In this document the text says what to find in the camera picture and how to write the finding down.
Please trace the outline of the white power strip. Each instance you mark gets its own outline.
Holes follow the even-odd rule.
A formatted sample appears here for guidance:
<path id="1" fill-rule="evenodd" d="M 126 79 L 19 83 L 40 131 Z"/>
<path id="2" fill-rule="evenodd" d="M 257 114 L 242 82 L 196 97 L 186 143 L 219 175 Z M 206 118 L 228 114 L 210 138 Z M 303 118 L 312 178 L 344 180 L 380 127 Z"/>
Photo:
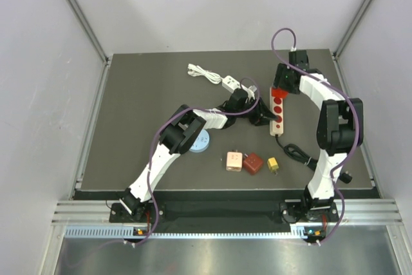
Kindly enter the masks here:
<path id="1" fill-rule="evenodd" d="M 230 75 L 222 78 L 221 85 L 231 93 L 234 93 L 236 89 L 241 87 L 239 81 Z"/>

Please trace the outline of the round light blue socket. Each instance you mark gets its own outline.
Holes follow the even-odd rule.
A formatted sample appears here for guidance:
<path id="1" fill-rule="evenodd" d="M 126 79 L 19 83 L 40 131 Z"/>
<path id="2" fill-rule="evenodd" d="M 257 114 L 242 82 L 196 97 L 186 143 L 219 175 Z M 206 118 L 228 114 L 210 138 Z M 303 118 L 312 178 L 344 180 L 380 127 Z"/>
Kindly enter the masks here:
<path id="1" fill-rule="evenodd" d="M 204 152 L 210 143 L 210 135 L 207 130 L 203 129 L 200 131 L 200 134 L 197 136 L 193 145 L 190 147 L 189 151 L 192 153 L 201 153 Z"/>

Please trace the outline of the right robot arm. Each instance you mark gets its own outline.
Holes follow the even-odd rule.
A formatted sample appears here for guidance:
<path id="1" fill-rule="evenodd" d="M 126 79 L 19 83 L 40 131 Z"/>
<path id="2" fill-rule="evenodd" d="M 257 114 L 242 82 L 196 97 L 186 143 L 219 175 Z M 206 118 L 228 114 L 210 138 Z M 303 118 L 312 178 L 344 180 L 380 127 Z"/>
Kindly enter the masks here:
<path id="1" fill-rule="evenodd" d="M 295 48 L 287 63 L 278 64 L 273 86 L 290 94 L 302 93 L 319 109 L 319 158 L 297 213 L 299 220 L 314 221 L 332 208 L 344 161 L 363 142 L 363 102 L 332 86 L 318 70 L 310 68 L 307 52 Z"/>

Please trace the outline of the pink cube plug adapter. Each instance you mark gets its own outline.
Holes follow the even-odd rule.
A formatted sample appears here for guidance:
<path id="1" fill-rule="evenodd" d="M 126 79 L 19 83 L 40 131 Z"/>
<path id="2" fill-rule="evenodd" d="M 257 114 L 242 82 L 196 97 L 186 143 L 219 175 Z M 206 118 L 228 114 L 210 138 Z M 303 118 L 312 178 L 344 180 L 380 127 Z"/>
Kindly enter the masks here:
<path id="1" fill-rule="evenodd" d="M 238 151 L 229 151 L 226 157 L 226 170 L 240 172 L 243 166 L 243 154 Z"/>

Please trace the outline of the red cube plug adapter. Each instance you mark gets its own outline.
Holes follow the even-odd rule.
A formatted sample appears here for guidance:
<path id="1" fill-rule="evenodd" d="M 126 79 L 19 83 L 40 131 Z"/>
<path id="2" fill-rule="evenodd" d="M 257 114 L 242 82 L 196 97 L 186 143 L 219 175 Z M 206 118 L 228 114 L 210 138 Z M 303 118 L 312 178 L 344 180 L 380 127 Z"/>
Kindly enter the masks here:
<path id="1" fill-rule="evenodd" d="M 274 98 L 285 99 L 288 96 L 288 92 L 281 88 L 271 88 L 271 96 Z"/>

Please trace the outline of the cream power strip red sockets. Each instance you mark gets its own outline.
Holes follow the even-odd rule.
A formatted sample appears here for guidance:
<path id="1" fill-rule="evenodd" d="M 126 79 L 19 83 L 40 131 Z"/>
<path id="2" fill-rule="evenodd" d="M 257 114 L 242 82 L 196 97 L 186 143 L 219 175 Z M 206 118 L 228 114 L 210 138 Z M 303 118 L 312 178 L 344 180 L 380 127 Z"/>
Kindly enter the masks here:
<path id="1" fill-rule="evenodd" d="M 276 117 L 270 121 L 270 134 L 273 137 L 284 133 L 283 99 L 284 96 L 277 89 L 270 89 L 270 111 Z"/>

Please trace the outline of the yellow cube plug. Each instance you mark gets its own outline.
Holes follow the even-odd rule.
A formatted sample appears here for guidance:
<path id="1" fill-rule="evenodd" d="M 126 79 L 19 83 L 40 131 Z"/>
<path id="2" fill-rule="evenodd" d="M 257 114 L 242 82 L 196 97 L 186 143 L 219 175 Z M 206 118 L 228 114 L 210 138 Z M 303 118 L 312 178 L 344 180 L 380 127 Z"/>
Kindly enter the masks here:
<path id="1" fill-rule="evenodd" d="M 277 174 L 279 170 L 279 164 L 277 163 L 277 160 L 274 157 L 271 157 L 267 160 L 267 165 L 271 173 Z"/>

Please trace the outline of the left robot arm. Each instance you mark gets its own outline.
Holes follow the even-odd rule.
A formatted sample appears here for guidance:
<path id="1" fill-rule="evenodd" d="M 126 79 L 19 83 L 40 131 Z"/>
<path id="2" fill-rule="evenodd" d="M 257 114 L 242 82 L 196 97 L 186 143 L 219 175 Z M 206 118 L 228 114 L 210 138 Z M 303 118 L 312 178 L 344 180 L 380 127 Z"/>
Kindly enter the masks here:
<path id="1" fill-rule="evenodd" d="M 246 118 L 254 126 L 265 126 L 279 120 L 258 96 L 238 88 L 223 104 L 212 109 L 180 106 L 156 132 L 151 143 L 149 161 L 138 178 L 124 191 L 119 201 L 124 214 L 132 221 L 145 216 L 153 189 L 169 166 L 190 150 L 203 129 L 227 129 L 236 119 Z"/>

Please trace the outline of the brown cube plug adapter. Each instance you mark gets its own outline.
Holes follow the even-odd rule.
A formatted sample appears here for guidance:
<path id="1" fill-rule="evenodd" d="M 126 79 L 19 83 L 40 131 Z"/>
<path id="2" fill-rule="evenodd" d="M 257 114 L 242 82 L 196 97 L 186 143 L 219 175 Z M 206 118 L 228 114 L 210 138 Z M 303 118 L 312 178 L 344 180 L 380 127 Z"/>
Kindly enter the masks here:
<path id="1" fill-rule="evenodd" d="M 250 175 L 255 175 L 263 167 L 263 159 L 255 153 L 250 153 L 244 155 L 242 166 Z"/>

